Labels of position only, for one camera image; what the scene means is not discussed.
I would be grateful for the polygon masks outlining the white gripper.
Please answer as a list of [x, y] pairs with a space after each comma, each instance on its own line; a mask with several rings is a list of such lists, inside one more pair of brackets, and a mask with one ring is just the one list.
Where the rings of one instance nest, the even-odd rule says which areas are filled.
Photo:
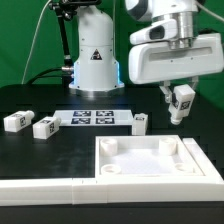
[[219, 33], [199, 35], [188, 49], [171, 50], [167, 42], [134, 46], [129, 52], [129, 78], [134, 84], [159, 83], [166, 103], [172, 102], [171, 80], [189, 78], [195, 90], [201, 75], [224, 69]]

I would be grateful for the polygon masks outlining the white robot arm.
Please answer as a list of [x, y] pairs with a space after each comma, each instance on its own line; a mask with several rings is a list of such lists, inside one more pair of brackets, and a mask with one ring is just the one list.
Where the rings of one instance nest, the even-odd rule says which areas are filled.
[[[199, 35], [196, 0], [125, 0], [128, 14], [151, 25], [130, 35], [129, 78], [135, 84], [165, 82], [224, 69], [218, 33]], [[124, 87], [113, 54], [113, 21], [96, 6], [78, 10], [79, 58], [69, 87], [89, 97]]]

